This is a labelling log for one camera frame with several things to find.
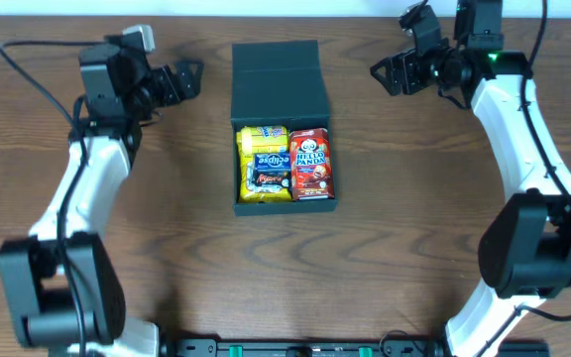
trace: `dark green box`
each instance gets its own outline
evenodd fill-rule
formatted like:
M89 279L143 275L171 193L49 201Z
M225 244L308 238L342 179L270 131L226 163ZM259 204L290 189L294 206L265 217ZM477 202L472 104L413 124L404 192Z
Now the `dark green box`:
M233 172L235 215L333 211L338 203L336 160L334 198L280 203L239 203L241 173L235 133L246 126L284 125L293 130L329 128L329 106L316 41L233 45Z

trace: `snack package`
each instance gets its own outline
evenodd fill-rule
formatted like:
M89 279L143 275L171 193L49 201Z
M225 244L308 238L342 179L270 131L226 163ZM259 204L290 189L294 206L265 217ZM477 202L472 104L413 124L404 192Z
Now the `snack package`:
M289 153L257 154L255 169L260 173L289 172Z
M287 202L292 201L289 193L289 173L287 171L260 173L255 168L255 155L244 155L241 136L237 136L241 187L239 201L242 203Z
M239 136L244 155L287 153L285 126L245 127Z
M327 129L294 131L289 139L294 200L333 198Z

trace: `wood grain surface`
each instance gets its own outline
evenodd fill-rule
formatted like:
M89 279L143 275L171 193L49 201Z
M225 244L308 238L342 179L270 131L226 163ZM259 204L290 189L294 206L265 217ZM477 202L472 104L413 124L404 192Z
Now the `wood grain surface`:
M453 21L442 20L451 34ZM480 275L477 244L504 204L480 122L429 88L389 97L369 66L411 46L393 19L0 18L0 42L100 40L151 24L153 65L203 59L202 93L145 132L104 242L128 313L173 335L375 339L440 333ZM529 52L537 20L504 20ZM341 201L332 213L236 218L231 207L231 44L317 39ZM77 50L13 56L67 107ZM535 68L545 122L571 170L571 21L550 20ZM66 165L65 121L0 58L0 244L24 236ZM571 291L547 303L571 311ZM511 337L571 356L571 323L526 317ZM0 356L23 351L0 283Z

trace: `cable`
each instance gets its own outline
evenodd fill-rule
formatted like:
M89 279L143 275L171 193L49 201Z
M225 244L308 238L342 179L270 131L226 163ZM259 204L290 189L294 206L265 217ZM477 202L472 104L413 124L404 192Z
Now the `cable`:
M85 147L85 142L83 135L79 128L79 116L82 104L84 102L84 96L79 96L74 102L73 107L73 118L69 116L67 110L58 102L58 100L42 85L40 85L36 80L34 80L25 70L23 70L16 62L14 62L10 56L6 53L6 48L8 47L19 47L19 46L68 46L68 47L86 47L95 46L102 43L99 42L62 42L62 41L13 41L6 42L0 46L0 55L6 60L6 62L13 67L19 74L21 74L26 80L28 80L39 92L58 110L58 112L67 120L69 123L74 137L80 143L80 165L72 178L67 191L63 197L60 204L60 208L57 213L57 249L61 257L61 262L63 265L63 271L65 277L67 278L67 284L71 291L71 297L74 304L74 309L76 311L76 320L78 322L78 338L79 338L79 356L85 357L86 355L86 333L85 333L85 318L82 309L82 304L80 302L80 295L78 294L78 288L76 287L76 282L71 272L71 263L67 258L65 251L65 234L66 234L66 218L67 218L67 207L71 196L76 188L78 180L83 174L85 166L87 165L87 149Z
M153 118L145 123L140 124L141 128L146 128L149 126L154 126L154 125L158 125L162 122L165 121L165 115L161 112L159 112L158 110L153 110L152 114L156 114L158 116L158 120L153 120Z
M528 110L529 103L525 99L525 88L527 85L527 81L529 79L531 79L532 65L534 64L534 60L536 59L536 55L538 54L539 48L541 46L541 41L543 39L543 34L545 33L545 27L547 24L547 0L542 0L542 3L543 3L543 13L541 16L541 24L539 26L539 32L538 32L538 35L536 36L536 41L534 42L534 47L532 48L532 53L530 54L530 60L527 63L527 66L525 68L525 72L523 73L523 77L521 79L521 88L520 88L521 111L523 112L523 116L525 117L525 123L527 124L528 130L530 132L530 136L532 137L532 140L534 141L534 145L536 147L536 150L538 151L539 155L541 156L541 159L543 160L543 164L545 165L545 167L547 169L547 174L552 178L552 181L554 182L556 187L561 192L561 195L566 199L567 204L571 210L571 194L565 188L565 185L563 185L563 182L561 182L561 179L556 174L556 171L555 171L556 168L554 168L554 166L552 166L552 163L550 163L550 159L548 158L547 153L545 152L545 149L543 149L543 145L541 144L541 140L539 139L539 136L536 132L536 129L534 128L534 123L532 123L532 117L530 116L530 112ZM511 325L511 323L513 323L513 321L518 316L520 316L524 310L532 312L536 315L539 315L541 317L547 318L547 319L552 320L552 321L558 321L558 322L571 321L571 313L568 315L561 316L561 315L555 315L555 314L552 314L552 313L549 313L549 312L546 312L546 311L543 311L543 310L540 310L540 309L537 309L534 307L526 306L523 304L519 305L514 309L513 314L511 314L511 316L504 322L504 324L502 324L502 326L495 333L495 335L489 341L486 342L486 344L480 350L480 352L477 354L477 356L481 357L500 338L500 336L504 333L504 331L506 331L508 329L508 327Z
M389 354L387 354L387 352L385 351L385 349L383 348L383 345L385 344L385 342L387 342L387 340L389 339L389 337L393 334L401 334L404 336L410 336L408 333L402 331L402 330L391 330L389 332L387 332L383 338L381 338L381 340L378 342L378 349L381 351L381 353L383 354L383 356L385 357L391 357ZM423 356L426 356L426 353L423 349L421 349L417 343L415 343L415 341L411 340L411 343L413 343L413 346L415 346L415 349L421 353Z
M445 87L444 87L443 85L439 85L439 86L437 87L437 95L438 95L440 98L448 99L451 103L455 104L456 107L458 107L458 108L460 108L460 109L462 109L462 110L468 110L468 109L471 108L468 104L462 104L462 103L460 103L460 101L457 100L457 99L456 99L454 96L452 96L452 95L444 95L444 90L445 90Z

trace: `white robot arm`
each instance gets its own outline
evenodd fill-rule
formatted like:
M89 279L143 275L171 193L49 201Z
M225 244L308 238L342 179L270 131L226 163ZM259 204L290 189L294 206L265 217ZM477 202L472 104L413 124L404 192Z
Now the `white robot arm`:
M392 96L436 84L441 97L472 109L486 130L507 204L482 237L482 281L446 324L445 344L450 355L494 356L528 311L556 319L536 308L571 287L571 174L539 111L532 59L502 51L502 2L460 0L457 10L458 43L450 47L426 1L409 7L400 26L415 48L382 59L370 72ZM540 36L532 57L539 43ZM461 89L465 104L443 94L453 87ZM555 231L546 232L546 222Z
M150 68L146 54L155 45L146 25L107 36L103 43L48 42L86 47L78 57L85 95L71 118L4 50L45 44L17 42L0 48L4 59L72 125L69 162L48 209L28 239L6 241L0 249L1 278L17 339L25 347L71 345L70 352L78 348L73 342L86 340L85 351L107 356L157 356L158 328L126 317L124 295L101 237L116 193L134 164L142 127L152 123L156 108L199 94L203 64L178 62L177 74L167 65ZM83 100L89 117L79 120ZM62 209L65 214L59 215ZM44 289L41 280L61 269L68 289Z
M502 173L504 194L508 201L514 193L525 193L531 188L542 194L560 194L546 174L546 168L534 146L525 118L520 110L519 89L521 75L497 75L496 79L482 79L473 96L472 108L480 119ZM561 160L545 126L536 102L532 79L526 86L526 99L534 127L543 143L556 173L566 187L571 187L571 174ZM512 317L521 305L538 307L545 301L535 295L499 298L495 289L482 280L462 310L446 324L448 347L455 356L475 356ZM483 356L495 356L508 333L527 314L522 311L499 337L491 343Z

